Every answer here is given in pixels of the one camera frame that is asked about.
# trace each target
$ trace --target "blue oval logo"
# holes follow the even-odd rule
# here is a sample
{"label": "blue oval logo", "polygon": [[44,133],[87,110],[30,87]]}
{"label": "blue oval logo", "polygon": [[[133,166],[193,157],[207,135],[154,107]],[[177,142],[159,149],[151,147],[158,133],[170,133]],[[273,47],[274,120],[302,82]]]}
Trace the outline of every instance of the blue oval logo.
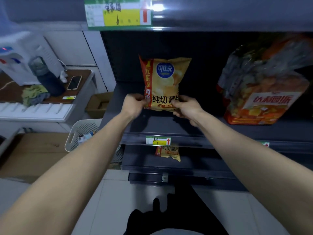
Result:
{"label": "blue oval logo", "polygon": [[174,73],[174,66],[170,63],[159,63],[156,67],[157,74],[162,78],[169,78]]}

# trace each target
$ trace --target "plastic basket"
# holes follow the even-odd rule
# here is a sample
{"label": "plastic basket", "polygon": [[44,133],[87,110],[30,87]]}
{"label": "plastic basket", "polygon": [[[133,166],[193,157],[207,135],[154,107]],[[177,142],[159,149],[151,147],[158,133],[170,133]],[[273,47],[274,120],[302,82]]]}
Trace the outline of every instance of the plastic basket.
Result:
{"label": "plastic basket", "polygon": [[[98,131],[102,119],[90,119],[77,121],[69,133],[66,143],[65,150],[68,152],[73,151],[78,147],[78,136],[88,134],[93,131]],[[123,159],[123,151],[121,145],[118,146],[111,163],[121,162]]]}

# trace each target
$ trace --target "forearm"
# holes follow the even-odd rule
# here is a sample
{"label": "forearm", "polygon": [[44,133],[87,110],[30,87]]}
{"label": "forearm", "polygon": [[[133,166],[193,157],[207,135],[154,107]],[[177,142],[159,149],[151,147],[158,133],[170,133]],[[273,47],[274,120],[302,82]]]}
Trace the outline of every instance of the forearm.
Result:
{"label": "forearm", "polygon": [[3,228],[9,231],[4,234],[70,234],[130,121],[117,115],[42,175],[4,216]]}
{"label": "forearm", "polygon": [[313,172],[203,112],[195,122],[246,188],[289,230],[312,233]]}

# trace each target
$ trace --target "dark water bottle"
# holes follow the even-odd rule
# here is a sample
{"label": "dark water bottle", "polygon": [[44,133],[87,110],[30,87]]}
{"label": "dark water bottle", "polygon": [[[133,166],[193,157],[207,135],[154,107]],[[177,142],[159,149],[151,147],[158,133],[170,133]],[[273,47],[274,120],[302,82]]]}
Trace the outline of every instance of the dark water bottle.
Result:
{"label": "dark water bottle", "polygon": [[59,96],[65,92],[63,83],[49,71],[42,57],[37,56],[32,58],[29,61],[28,66],[33,71],[41,85],[43,85],[52,96]]}

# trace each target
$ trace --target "tiled floor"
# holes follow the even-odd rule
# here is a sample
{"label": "tiled floor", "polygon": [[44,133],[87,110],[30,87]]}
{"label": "tiled floor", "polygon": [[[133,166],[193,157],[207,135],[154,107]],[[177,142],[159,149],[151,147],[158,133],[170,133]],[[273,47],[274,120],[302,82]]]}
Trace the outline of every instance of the tiled floor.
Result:
{"label": "tiled floor", "polygon": [[[161,211],[171,186],[133,185],[128,173],[108,170],[80,216],[73,235],[123,234],[134,209],[152,209],[155,197]],[[28,184],[0,179],[0,214],[28,188]],[[283,226],[249,193],[194,188],[201,199],[224,225],[229,234],[288,235]]]}

